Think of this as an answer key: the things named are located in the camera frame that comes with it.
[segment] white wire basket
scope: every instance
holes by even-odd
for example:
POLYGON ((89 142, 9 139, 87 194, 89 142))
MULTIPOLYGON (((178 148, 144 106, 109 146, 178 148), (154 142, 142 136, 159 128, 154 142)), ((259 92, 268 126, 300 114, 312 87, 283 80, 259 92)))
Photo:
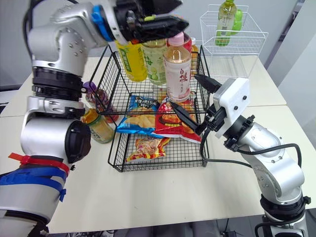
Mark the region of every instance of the white wire basket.
POLYGON ((202 45, 207 56, 210 74, 221 83, 228 78, 248 78, 268 33, 263 32, 248 13, 248 6, 237 5, 237 9, 243 12, 242 28, 240 31, 219 30, 236 34, 221 37, 229 38, 229 43, 226 46, 217 46, 215 40, 218 32, 219 7, 220 5, 210 4, 208 11, 200 17, 202 45))

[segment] blue chip bag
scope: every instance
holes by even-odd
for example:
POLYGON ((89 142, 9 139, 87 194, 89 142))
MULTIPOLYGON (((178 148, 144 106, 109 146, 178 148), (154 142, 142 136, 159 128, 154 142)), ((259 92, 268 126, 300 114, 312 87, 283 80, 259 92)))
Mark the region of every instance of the blue chip bag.
POLYGON ((155 130, 155 115, 159 108, 159 102, 155 99, 132 95, 128 106, 129 115, 126 115, 120 122, 117 132, 144 134, 157 138, 162 136, 152 134, 155 130))

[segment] pink bottle cap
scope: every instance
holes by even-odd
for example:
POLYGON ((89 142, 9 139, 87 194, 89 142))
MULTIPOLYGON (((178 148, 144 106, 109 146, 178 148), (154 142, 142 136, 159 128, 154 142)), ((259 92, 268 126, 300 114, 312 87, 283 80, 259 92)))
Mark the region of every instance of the pink bottle cap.
POLYGON ((184 34, 183 32, 180 32, 179 34, 175 35, 172 38, 168 39, 168 42, 170 45, 173 46, 180 46, 184 44, 184 34))

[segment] plastic bottle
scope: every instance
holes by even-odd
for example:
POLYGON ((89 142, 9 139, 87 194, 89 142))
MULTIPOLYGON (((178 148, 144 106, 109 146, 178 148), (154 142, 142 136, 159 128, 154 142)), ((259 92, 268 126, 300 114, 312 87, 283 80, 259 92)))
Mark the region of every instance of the plastic bottle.
POLYGON ((167 94, 173 102, 183 102, 190 95, 191 53, 183 47, 183 32, 169 38, 168 41, 170 47, 163 54, 167 94))
POLYGON ((198 47, 196 46, 196 38, 191 37, 192 40, 192 62, 191 62, 191 74, 195 75, 197 74, 198 69, 198 47))
POLYGON ((166 83, 163 66, 163 53, 166 51, 166 40, 157 39, 142 44, 148 78, 155 85, 166 83))
POLYGON ((97 114, 95 109, 89 109, 85 105, 85 114, 81 117, 81 121, 89 126, 91 137, 98 143, 108 143, 113 139, 113 129, 107 124, 103 116, 97 114))
POLYGON ((233 30, 232 35, 237 34, 238 31, 241 30, 241 28, 242 28, 242 15, 243 15, 242 10, 237 9, 237 11, 235 13, 234 25, 233 25, 233 28, 232 28, 232 30, 233 30))
POLYGON ((147 70, 144 64, 144 55, 141 44, 121 45, 115 41, 120 58, 123 62, 126 75, 132 81, 143 81, 147 77, 147 70))
MULTIPOLYGON (((183 35, 184 35, 184 44, 183 44, 183 47, 185 47, 190 53, 192 52, 192 40, 191 40, 191 37, 183 32, 183 35)), ((167 47, 169 47, 170 44, 169 44, 169 39, 167 39, 167 47)))
POLYGON ((218 11, 218 23, 215 44, 217 46, 226 46, 230 41, 231 31, 234 25, 235 13, 237 8, 234 0, 226 0, 218 11))
MULTIPOLYGON (((97 104, 98 111, 100 111, 100 112, 104 111, 103 106, 99 103, 98 99, 95 98, 94 91, 97 91, 99 99, 102 101, 102 104, 106 107, 105 110, 107 110, 109 112, 116 111, 116 108, 112 104, 109 104, 109 97, 108 97, 107 93, 101 89, 97 90, 97 87, 93 82, 85 82, 83 84, 83 87, 86 88, 86 90, 87 90, 87 93, 85 95, 85 99, 91 107, 96 108, 96 104, 97 104)), ((104 116, 104 118, 105 118, 106 122, 113 123, 113 122, 118 120, 119 115, 104 116)))

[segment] red snack bag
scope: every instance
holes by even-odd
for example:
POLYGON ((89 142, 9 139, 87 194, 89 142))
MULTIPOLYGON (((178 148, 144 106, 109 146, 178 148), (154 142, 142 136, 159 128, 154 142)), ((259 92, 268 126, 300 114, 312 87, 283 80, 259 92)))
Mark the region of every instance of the red snack bag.
MULTIPOLYGON (((193 100, 186 100, 180 103, 188 112, 194 111, 193 100)), ((169 102, 164 102, 160 105, 158 112, 165 114, 156 115, 155 134, 163 137, 181 137, 190 142, 200 143, 201 137, 198 136, 192 129, 185 125, 176 114, 171 114, 173 108, 169 102)), ((191 119, 196 121, 195 114, 190 114, 191 119)))

